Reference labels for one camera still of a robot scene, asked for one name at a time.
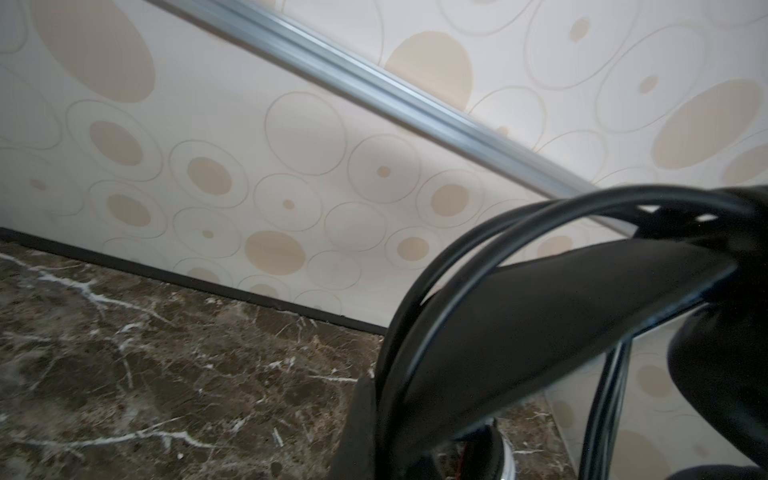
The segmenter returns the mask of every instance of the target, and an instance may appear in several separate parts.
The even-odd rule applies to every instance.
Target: black plastic object
[[[376,387],[363,377],[355,384],[352,404],[326,480],[376,478]]]
[[[401,415],[391,419],[388,460],[404,468],[635,329],[695,303],[736,268],[704,248],[629,239],[494,270],[424,355]]]
[[[457,476],[459,480],[499,480],[504,466],[502,434],[487,425],[467,442]]]
[[[632,339],[626,339],[605,354],[600,382],[589,411],[584,445],[581,448],[579,479],[608,478],[616,432],[627,387]]]
[[[599,190],[556,204],[532,214],[491,240],[470,258],[458,272],[424,305],[383,380],[384,388],[378,401],[376,444],[381,458],[390,461],[390,443],[396,435],[396,423],[407,412],[403,406],[408,389],[425,354],[432,348],[437,335],[470,294],[512,254],[539,236],[588,215],[605,215],[637,205],[657,204],[699,214],[712,214],[723,219],[738,219],[744,223],[760,221],[760,209],[751,202],[727,192],[707,192],[689,187],[660,185],[629,186]],[[388,470],[394,472],[396,465]]]
[[[406,296],[400,302],[400,306],[398,306],[382,342],[379,359],[376,361],[376,398],[381,396],[381,391],[384,388],[384,379],[389,375],[389,367],[392,366],[402,341],[408,335],[408,332],[411,331],[413,322],[421,313],[422,302],[429,294],[429,291],[440,280],[440,277],[445,275],[454,263],[461,260],[464,255],[481,243],[519,223],[520,220],[524,220],[531,214],[558,201],[548,200],[537,204],[525,205],[480,223],[469,232],[454,240],[421,272],[419,278],[411,285]]]
[[[768,480],[768,474],[757,467],[702,465],[680,470],[667,480]]]
[[[435,459],[431,455],[424,455],[413,462],[405,474],[403,480],[443,480],[437,470]]]
[[[768,470],[768,299],[693,314],[670,343],[670,375],[723,437]]]

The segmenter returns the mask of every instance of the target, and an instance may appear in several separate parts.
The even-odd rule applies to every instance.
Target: beige circle pattern
[[[262,230],[245,240],[245,254],[257,269],[270,275],[290,275],[304,267],[301,244],[283,232]]]
[[[294,91],[275,100],[266,112],[264,131],[277,158],[301,174],[327,174],[346,152],[344,121],[315,94]]]
[[[630,429],[616,435],[611,474],[618,480],[663,480],[672,474],[667,458],[648,437]]]
[[[91,185],[88,197],[99,218],[132,237],[154,238],[165,232],[167,220],[160,205],[133,185],[103,180]]]
[[[152,54],[112,0],[28,4],[35,29],[51,55],[91,91],[120,102],[142,101],[152,93]]]
[[[414,270],[429,265],[442,250],[440,237],[424,227],[397,230],[387,239],[384,250],[392,265]]]
[[[484,96],[469,114],[503,137],[533,148],[544,133],[547,111],[541,95],[527,87],[506,87]]]
[[[676,415],[659,432],[661,446],[678,469],[702,464],[733,464],[742,456],[698,415]]]
[[[559,387],[549,389],[546,397],[563,439],[568,440],[569,443],[582,440],[587,418],[581,414],[584,410],[581,399],[575,398],[573,393]]]
[[[226,215],[207,208],[185,208],[174,216],[181,243],[203,257],[231,257],[240,249],[240,232]]]
[[[19,51],[29,35],[20,0],[0,2],[0,54]]]
[[[123,260],[142,263],[155,268],[167,269],[168,264],[162,253],[158,252],[146,240],[138,238],[113,238],[101,246],[101,252]]]
[[[360,280],[362,270],[354,258],[329,250],[310,258],[306,272],[317,286],[329,290],[344,290]]]
[[[84,153],[117,177],[151,180],[163,168],[157,141],[119,108],[93,100],[75,102],[67,108],[67,129]]]
[[[441,31],[423,31],[404,40],[385,68],[439,100],[464,111],[472,94],[472,62],[462,44]]]
[[[718,157],[704,183],[712,187],[765,183],[768,178],[768,130],[744,138]]]
[[[410,194],[419,183],[421,160],[416,149],[395,135],[361,141],[349,156],[347,175],[358,195],[390,204]]]
[[[323,290],[308,290],[300,293],[294,302],[334,315],[341,315],[342,312],[342,303],[339,297]]]
[[[586,247],[589,243],[590,235],[587,229],[581,225],[569,224],[531,242],[525,248],[524,255],[533,260]]]
[[[0,66],[0,139],[45,150],[61,141],[53,107],[23,78]]]
[[[723,151],[750,126],[763,103],[751,80],[728,80],[699,93],[670,116],[651,156],[661,168],[699,164]]]
[[[533,0],[437,0],[440,13],[464,35],[486,36],[512,24]]]
[[[232,286],[232,276],[218,263],[204,258],[185,258],[174,266],[174,272],[198,280]]]
[[[608,146],[598,132],[576,130],[551,139],[538,149],[538,153],[587,180],[593,180],[607,160]]]
[[[621,50],[637,20],[636,0],[544,0],[525,36],[525,67],[542,88],[594,77]]]
[[[328,240],[342,250],[370,250],[386,235],[386,217],[368,204],[349,202],[334,207],[326,215]]]
[[[600,125],[629,132],[669,113],[694,88],[707,63],[699,28],[671,25],[632,45],[608,71],[595,100]]]
[[[255,293],[256,295],[271,296],[278,300],[291,300],[290,288],[273,276],[252,275],[240,281],[237,288]]]
[[[323,215],[323,202],[315,189],[295,175],[263,178],[253,189],[253,202],[268,222],[282,230],[306,230]]]
[[[0,148],[0,186],[6,201],[32,205],[56,215],[74,215],[83,208],[78,186],[61,169],[25,151]]]
[[[484,196],[477,175],[447,170],[422,185],[416,195],[416,209],[422,220],[433,227],[457,227],[478,213]]]
[[[169,164],[182,190],[211,207],[235,207],[248,195],[243,166],[214,144],[183,141],[170,151]]]
[[[672,383],[667,360],[656,353],[638,353],[629,365],[627,395],[657,412],[674,412],[685,404]]]

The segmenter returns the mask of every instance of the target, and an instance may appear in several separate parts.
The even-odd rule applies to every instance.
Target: marble floor
[[[0,242],[0,478],[320,480],[380,342]],[[542,397],[499,425],[574,478]]]

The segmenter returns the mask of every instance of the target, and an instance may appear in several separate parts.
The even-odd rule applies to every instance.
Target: white marble vein
[[[357,383],[357,379],[351,379],[349,377],[345,376],[321,376],[321,375],[310,375],[311,379],[321,379],[321,380],[328,380],[329,382],[349,382],[349,383]]]
[[[60,448],[60,449],[82,449],[84,447],[98,447],[102,445],[112,445],[114,443],[122,443],[122,442],[129,442],[130,440],[136,440],[136,439],[149,439],[149,438],[160,438],[163,439],[164,442],[169,442],[172,439],[181,440],[182,442],[186,442],[188,445],[192,445],[193,447],[198,447],[200,449],[215,449],[218,448],[218,445],[212,445],[210,443],[204,443],[199,440],[196,440],[192,436],[190,436],[189,433],[187,433],[186,430],[182,432],[164,432],[161,430],[155,430],[158,426],[173,422],[176,419],[166,420],[165,422],[158,423],[157,425],[153,425],[151,427],[148,427],[143,430],[138,430],[136,432],[127,433],[125,435],[120,435],[116,437],[99,437],[97,439],[90,439],[90,440],[78,440],[76,442],[55,442],[53,440],[25,440],[25,439],[14,439],[14,443],[23,444],[23,445],[33,445],[33,446],[39,446],[39,447],[54,447],[54,448]]]
[[[280,437],[280,433],[278,433],[277,428],[272,429],[272,437],[275,438],[275,442],[277,442],[277,445],[280,445],[280,448],[282,448],[285,443],[283,442],[283,438]]]
[[[165,323],[170,323],[170,321],[158,315],[153,310],[144,308],[142,306],[134,305],[133,303],[124,302],[122,300],[116,300],[105,295],[94,293],[93,290],[91,290],[91,285],[94,282],[93,280],[91,280],[90,282],[78,282],[77,280],[73,280],[70,278],[55,276],[52,273],[50,273],[47,269],[41,266],[29,265],[28,263],[22,262],[18,258],[12,257],[5,253],[0,253],[0,259],[13,262],[16,265],[21,266],[22,268],[25,268],[27,270],[37,273],[38,280],[41,280],[44,282],[59,283],[60,285],[66,286],[67,288],[72,288],[79,291],[80,294],[83,296],[83,298],[93,303],[98,309],[102,309],[104,308],[104,305],[108,305],[108,304],[117,305],[130,310],[138,310],[140,312],[146,313],[149,316],[152,316],[153,318],[161,320]]]

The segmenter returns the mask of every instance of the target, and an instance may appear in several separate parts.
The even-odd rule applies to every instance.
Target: black cord
[[[549,200],[537,204],[525,205],[497,215],[490,220],[480,223],[477,227],[461,235],[454,240],[448,248],[440,254],[424,269],[419,278],[408,289],[408,293],[403,297],[400,306],[395,312],[392,322],[387,328],[387,334],[382,342],[382,348],[379,351],[379,358],[376,360],[376,397],[381,396],[381,390],[384,387],[384,379],[389,374],[389,367],[395,359],[400,344],[410,331],[416,318],[419,316],[422,302],[429,291],[445,275],[445,272],[472,251],[481,243],[489,238],[500,234],[520,220],[538,212],[542,208],[548,207],[559,200]]]
[[[607,478],[611,466],[621,403],[627,385],[632,340],[626,339],[605,354],[600,382],[589,412],[584,446],[581,448],[579,480]]]
[[[377,444],[386,450],[392,438],[406,390],[426,350],[456,307],[497,265],[549,230],[589,215],[606,215],[637,205],[661,205],[700,210],[702,214],[757,220],[759,211],[732,194],[687,187],[616,187],[599,190],[546,207],[502,233],[471,258],[427,303],[402,341],[384,378],[379,402]]]

